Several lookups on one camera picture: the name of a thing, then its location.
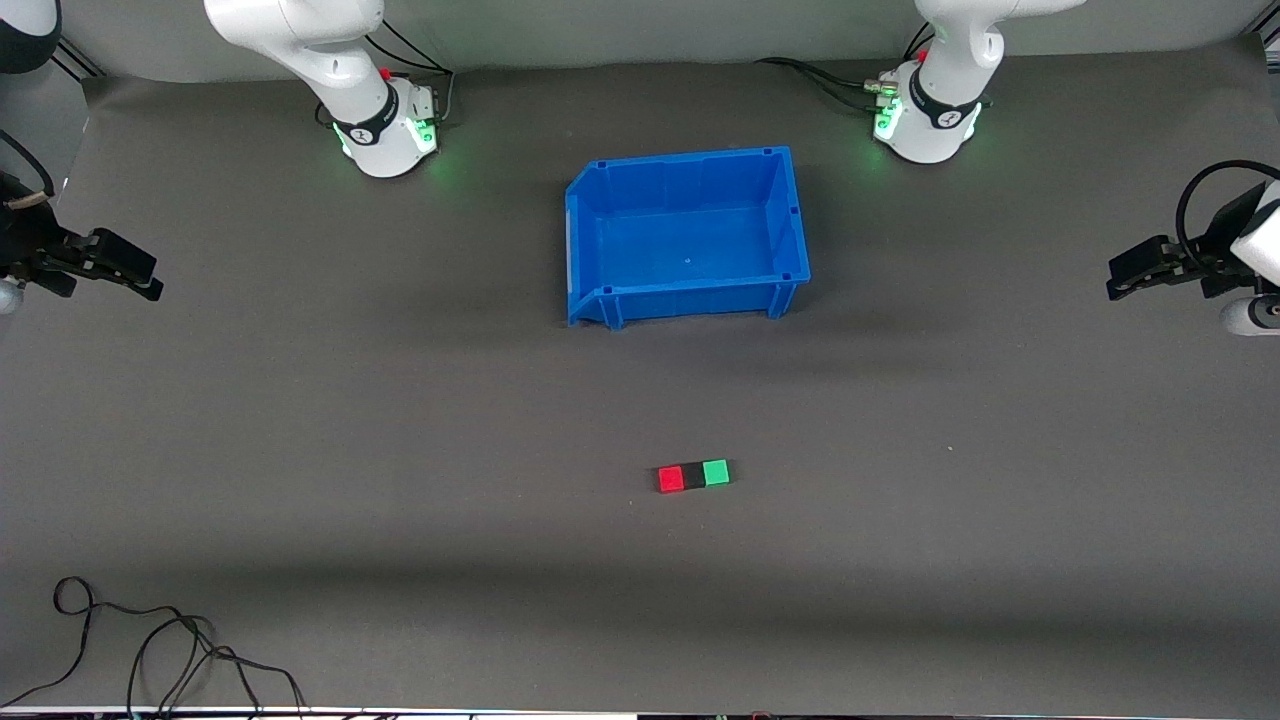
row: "block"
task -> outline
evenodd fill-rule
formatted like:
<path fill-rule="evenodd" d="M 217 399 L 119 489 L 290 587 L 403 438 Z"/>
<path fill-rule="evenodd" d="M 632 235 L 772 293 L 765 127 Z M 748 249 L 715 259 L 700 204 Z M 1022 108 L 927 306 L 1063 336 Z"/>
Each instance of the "block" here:
<path fill-rule="evenodd" d="M 701 462 L 682 462 L 680 465 L 680 471 L 685 475 L 685 489 L 707 487 L 707 479 L 703 477 Z"/>
<path fill-rule="evenodd" d="M 684 492 L 730 483 L 728 460 L 704 460 L 658 468 L 658 491 Z"/>
<path fill-rule="evenodd" d="M 685 474 L 680 465 L 658 468 L 658 492 L 680 492 L 685 489 Z"/>
<path fill-rule="evenodd" d="M 703 462 L 703 478 L 707 487 L 728 484 L 728 460 L 708 460 Z"/>

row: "blue bin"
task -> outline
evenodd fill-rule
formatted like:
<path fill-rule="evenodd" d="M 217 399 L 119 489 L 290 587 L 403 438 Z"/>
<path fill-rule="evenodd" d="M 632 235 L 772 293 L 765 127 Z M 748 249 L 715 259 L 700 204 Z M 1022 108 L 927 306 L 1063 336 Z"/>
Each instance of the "blue bin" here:
<path fill-rule="evenodd" d="M 787 147 L 591 163 L 564 195 L 568 324 L 781 318 L 809 282 Z"/>

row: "table surface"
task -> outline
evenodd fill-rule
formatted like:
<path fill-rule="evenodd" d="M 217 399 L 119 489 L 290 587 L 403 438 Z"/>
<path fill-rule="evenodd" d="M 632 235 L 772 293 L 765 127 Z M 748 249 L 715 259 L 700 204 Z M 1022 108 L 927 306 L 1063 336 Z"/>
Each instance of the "table surface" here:
<path fill-rule="evenodd" d="M 168 287 L 6 329 L 0 688 L 65 667 L 78 573 L 315 705 L 1275 717 L 1280 346 L 1103 290 L 1196 170 L 1280 160 L 1265 82 L 1256 37 L 1016 58 L 915 167 L 782 68 L 476 72 L 393 181 L 298 82 L 97 86 L 60 218 Z M 790 315 L 564 327 L 588 161 L 763 145 L 809 238 Z M 708 457 L 737 482 L 654 492 Z M 101 616 L 28 702 L 123 702 L 151 623 Z M 187 702 L 244 705 L 227 670 Z"/>

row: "green led light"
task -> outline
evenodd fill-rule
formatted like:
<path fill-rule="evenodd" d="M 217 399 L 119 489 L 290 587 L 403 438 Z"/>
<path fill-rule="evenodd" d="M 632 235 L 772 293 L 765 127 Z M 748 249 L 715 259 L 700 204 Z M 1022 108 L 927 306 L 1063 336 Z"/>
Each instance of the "green led light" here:
<path fill-rule="evenodd" d="M 338 142 L 342 143 L 343 155 L 351 158 L 351 147 L 347 147 L 347 138 L 342 136 L 342 131 L 338 129 L 338 123 L 333 124 L 333 132 L 338 136 Z"/>
<path fill-rule="evenodd" d="M 893 137 L 897 122 L 902 118 L 902 99 L 895 97 L 879 114 L 881 118 L 876 122 L 876 137 L 888 141 Z"/>
<path fill-rule="evenodd" d="M 431 120 L 413 120 L 413 143 L 422 154 L 435 150 L 435 126 Z"/>
<path fill-rule="evenodd" d="M 973 131 L 974 128 L 978 127 L 978 115 L 980 114 L 982 114 L 982 102 L 978 102 L 978 106 L 973 109 L 973 120 L 969 122 L 969 129 L 964 131 L 965 140 L 973 137 Z"/>

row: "black cable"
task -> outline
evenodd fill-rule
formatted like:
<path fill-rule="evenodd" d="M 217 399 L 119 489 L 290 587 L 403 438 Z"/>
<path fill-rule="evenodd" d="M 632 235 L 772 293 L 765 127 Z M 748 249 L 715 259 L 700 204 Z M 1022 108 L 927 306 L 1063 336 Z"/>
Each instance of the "black cable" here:
<path fill-rule="evenodd" d="M 1192 243 L 1187 237 L 1187 209 L 1192 204 L 1192 196 L 1196 195 L 1196 188 L 1198 188 L 1207 177 L 1219 170 L 1226 170 L 1230 168 L 1253 170 L 1272 179 L 1280 179 L 1280 168 L 1274 168 L 1266 163 L 1258 163 L 1256 160 L 1224 160 L 1221 163 L 1213 163 L 1212 165 L 1196 173 L 1192 182 L 1187 183 L 1187 190 L 1184 190 L 1183 196 L 1178 199 L 1178 214 L 1174 217 L 1174 232 L 1178 234 L 1178 245 L 1183 249 L 1183 252 L 1187 254 L 1187 259 L 1192 261 L 1192 265 L 1196 265 L 1197 270 L 1204 273 L 1206 275 L 1222 277 L 1224 273 L 1221 273 L 1217 268 L 1210 268 L 1201 261 L 1199 256 L 1192 252 Z"/>
<path fill-rule="evenodd" d="M 99 77 L 97 73 L 93 72 L 93 68 L 91 68 L 87 64 L 84 64 L 84 60 L 81 60 L 79 58 L 77 58 L 74 53 L 72 53 L 65 45 L 63 45 L 61 40 L 58 41 L 58 49 L 61 50 L 63 53 L 65 53 L 67 56 L 70 58 L 73 63 L 76 63 L 77 65 L 79 65 L 81 69 L 83 69 L 84 73 L 88 74 L 88 77 Z"/>
<path fill-rule="evenodd" d="M 827 82 L 831 82 L 831 83 L 835 83 L 835 85 L 840 85 L 840 86 L 844 86 L 844 87 L 851 87 L 854 90 L 861 90 L 863 88 L 863 83 L 860 83 L 860 82 L 851 81 L 851 79 L 845 79 L 845 78 L 842 78 L 840 76 L 831 74 L 827 70 L 819 68 L 818 65 L 813 65 L 813 64 L 805 63 L 804 60 L 796 60 L 795 58 L 778 58 L 778 56 L 760 58 L 759 60 L 756 60 L 756 63 L 763 63 L 765 65 L 785 65 L 787 68 L 795 68 L 795 69 L 805 72 L 805 73 L 815 74 L 815 76 L 820 77 L 822 79 L 824 79 Z"/>
<path fill-rule="evenodd" d="M 67 65 L 64 65 L 61 60 L 59 60 L 58 58 L 55 58 L 52 55 L 50 55 L 49 59 L 52 60 L 55 65 L 58 65 L 59 68 L 61 68 L 64 73 L 72 76 L 73 81 L 81 82 L 81 77 L 78 74 L 76 74 L 74 72 L 72 72 L 70 68 L 68 68 Z"/>
<path fill-rule="evenodd" d="M 1280 6 L 1274 8 L 1270 13 L 1267 13 L 1267 17 L 1258 20 L 1258 23 L 1253 26 L 1253 32 L 1262 32 L 1262 28 L 1266 27 L 1266 24 L 1270 23 L 1271 19 L 1276 17 L 1276 13 L 1280 13 Z"/>
<path fill-rule="evenodd" d="M 916 42 L 920 42 L 922 45 L 928 42 L 928 38 L 920 40 L 920 36 L 923 36 L 927 29 L 929 29 L 929 23 L 924 23 L 920 26 L 920 29 L 915 31 L 915 36 L 913 36 L 911 41 L 906 44 L 906 51 L 902 53 L 902 61 L 911 59 L 911 53 L 915 50 Z"/>
<path fill-rule="evenodd" d="M 413 45 L 412 42 L 410 42 L 408 38 L 404 37 L 403 35 L 401 35 L 398 29 L 396 29 L 394 27 L 392 27 L 392 23 L 387 22 L 387 18 L 383 18 L 383 26 L 385 26 L 387 29 L 392 31 L 392 35 L 394 35 L 396 37 L 398 37 L 399 41 L 403 42 L 406 47 L 408 47 L 410 50 L 417 53 L 420 58 L 422 58 L 428 63 L 431 63 L 433 65 L 435 65 L 436 69 L 439 69 L 442 73 L 444 73 L 444 74 L 453 74 L 453 70 L 451 70 L 451 69 L 445 68 L 444 65 L 436 63 L 435 58 L 433 58 L 433 56 L 428 55 L 426 53 L 422 53 L 421 50 L 419 50 L 417 45 Z"/>
<path fill-rule="evenodd" d="M 40 164 L 40 160 L 37 160 L 35 155 L 32 155 L 26 147 L 23 147 L 20 142 L 18 142 L 17 140 L 14 140 L 12 135 L 6 133 L 3 129 L 0 129 L 0 140 L 3 140 L 5 142 L 5 145 L 8 145 L 9 147 L 13 147 L 13 151 L 17 152 L 18 155 L 22 155 L 22 159 L 26 160 L 27 164 L 32 167 L 32 169 L 36 170 L 36 174 L 40 176 L 41 184 L 45 186 L 45 188 L 44 188 L 45 190 L 45 196 L 46 197 L 52 197 L 54 196 L 54 178 L 49 177 L 49 170 L 46 170 L 45 167 L 42 164 Z"/>
<path fill-rule="evenodd" d="M 81 589 L 84 591 L 84 597 L 86 597 L 84 606 L 77 610 L 68 610 L 67 606 L 63 605 L 63 592 L 72 583 L 78 584 Z M 151 641 L 154 641 L 156 635 L 163 633 L 165 629 L 172 628 L 174 625 L 179 625 L 184 630 L 191 633 L 192 647 L 191 652 L 187 656 L 187 662 L 183 665 L 182 673 L 178 675 L 178 679 L 169 688 L 169 691 L 165 692 L 164 697 L 160 700 L 160 703 L 156 706 L 156 711 L 159 715 L 163 715 L 166 719 L 172 717 L 173 711 L 178 705 L 178 701 L 182 698 L 182 694 L 191 685 L 193 678 L 197 675 L 197 673 L 205 665 L 205 662 L 209 662 L 210 660 L 223 660 L 236 666 L 236 671 L 239 676 L 241 685 L 244 689 L 244 694 L 248 697 L 250 702 L 253 703 L 255 716 L 262 711 L 262 703 L 259 701 L 257 694 L 253 692 L 253 688 L 248 682 L 248 676 L 246 675 L 244 669 L 251 667 L 255 670 L 284 675 L 284 678 L 289 683 L 289 691 L 293 694 L 293 701 L 294 705 L 297 706 L 298 717 L 301 720 L 302 707 L 306 705 L 306 698 L 303 698 L 302 689 L 298 687 L 298 683 L 293 678 L 293 675 L 288 670 L 283 670 L 280 667 L 274 667 L 271 665 L 264 665 L 261 662 L 253 662 L 252 660 L 243 659 L 236 655 L 236 651 L 228 646 L 215 644 L 210 639 L 210 635 L 212 634 L 212 623 L 210 623 L 207 618 L 204 618 L 201 615 L 187 615 L 172 605 L 161 605 L 147 610 L 134 610 L 132 607 L 124 607 L 114 602 L 99 602 L 93 597 L 93 589 L 90 587 L 90 584 L 83 578 L 74 575 L 63 578 L 61 580 L 58 582 L 56 585 L 54 585 L 54 610 L 56 610 L 60 615 L 67 615 L 67 616 L 84 615 L 84 624 L 81 628 L 79 650 L 76 653 L 76 660 L 72 661 L 70 667 L 68 667 L 67 671 L 63 673 L 63 675 L 56 680 L 51 683 L 45 683 L 42 685 L 36 685 L 20 693 L 18 697 L 10 700 L 9 702 L 0 705 L 0 707 L 8 707 L 10 705 L 20 702 L 23 698 L 31 696 L 32 693 L 52 688 L 65 682 L 68 678 L 70 678 L 72 674 L 76 673 L 76 669 L 79 667 L 81 661 L 84 660 L 84 650 L 88 646 L 88 633 L 93 623 L 93 614 L 101 607 L 108 607 L 115 610 L 116 612 L 123 612 L 125 615 L 136 615 L 136 616 L 151 615 L 155 612 L 168 612 L 173 615 L 173 618 L 169 618 L 168 620 L 157 625 L 147 634 L 146 639 L 143 639 L 142 644 L 138 647 L 137 655 L 134 655 L 133 657 L 133 665 L 129 670 L 129 684 L 125 689 L 125 708 L 129 715 L 133 714 L 133 689 L 134 685 L 137 684 L 138 674 L 142 669 L 142 662 L 143 659 L 146 657 L 146 651 L 150 647 Z M 209 628 L 207 633 L 201 629 L 200 626 L 201 624 Z M 196 653 L 201 648 L 205 652 L 197 661 Z M 165 711 L 164 707 L 166 702 L 169 703 L 168 711 Z"/>
<path fill-rule="evenodd" d="M 102 70 L 102 67 L 99 65 L 97 63 L 95 63 L 92 59 L 90 59 L 90 56 L 86 55 L 83 50 L 81 50 L 79 47 L 77 47 L 74 42 L 72 42 L 70 40 L 68 40 L 65 37 L 61 38 L 60 42 L 64 44 L 64 45 L 67 45 L 67 47 L 63 49 L 64 53 L 67 53 L 68 55 L 76 55 L 76 58 L 73 58 L 73 59 L 77 63 L 79 63 L 79 64 L 88 64 L 90 74 L 97 76 L 97 77 L 106 76 L 106 72 Z"/>
<path fill-rule="evenodd" d="M 937 35 L 934 35 L 934 33 L 931 32 L 929 35 L 924 36 L 924 40 L 922 40 L 919 45 L 915 45 L 913 47 L 908 47 L 906 49 L 906 58 L 904 58 L 904 60 L 913 59 L 914 55 L 916 55 L 920 50 L 924 49 L 924 44 L 928 42 L 928 41 L 931 41 L 931 40 L 933 40 L 934 37 L 937 37 Z"/>
<path fill-rule="evenodd" d="M 440 74 L 445 74 L 445 76 L 452 73 L 452 70 L 445 70 L 443 68 L 436 68 L 436 67 L 433 67 L 433 65 L 424 65 L 421 63 L 415 63 L 413 60 L 406 60 L 404 58 L 401 58 L 399 55 L 397 55 L 397 54 L 392 53 L 390 50 L 383 47 L 381 45 L 378 44 L 376 40 L 374 40 L 372 37 L 369 37 L 367 35 L 365 36 L 365 40 L 367 40 L 369 44 L 372 45 L 379 53 L 381 53 L 383 55 L 387 55 L 388 58 L 390 58 L 392 60 L 396 60 L 397 63 L 403 63 L 403 64 L 406 64 L 406 65 L 408 65 L 411 68 L 419 68 L 421 70 L 429 70 L 429 72 L 433 72 L 433 73 L 440 73 Z"/>
<path fill-rule="evenodd" d="M 845 108 L 850 108 L 852 110 L 861 110 L 864 113 L 870 113 L 873 115 L 879 111 L 879 108 L 876 108 L 873 105 L 859 105 L 858 102 L 849 100 L 847 97 L 836 92 L 833 87 L 826 85 L 823 81 L 831 82 L 846 90 L 861 90 L 863 87 L 861 83 L 855 83 L 852 81 L 844 79 L 841 77 L 828 73 L 827 70 L 823 70 L 822 68 L 817 68 L 814 65 L 810 65 L 809 63 L 804 63 L 791 58 L 762 58 L 756 60 L 756 63 L 763 63 L 767 65 L 782 65 L 795 69 L 797 73 L 808 78 L 815 86 L 818 86 L 818 90 L 823 91 L 828 97 L 831 97 L 836 102 L 840 102 Z"/>

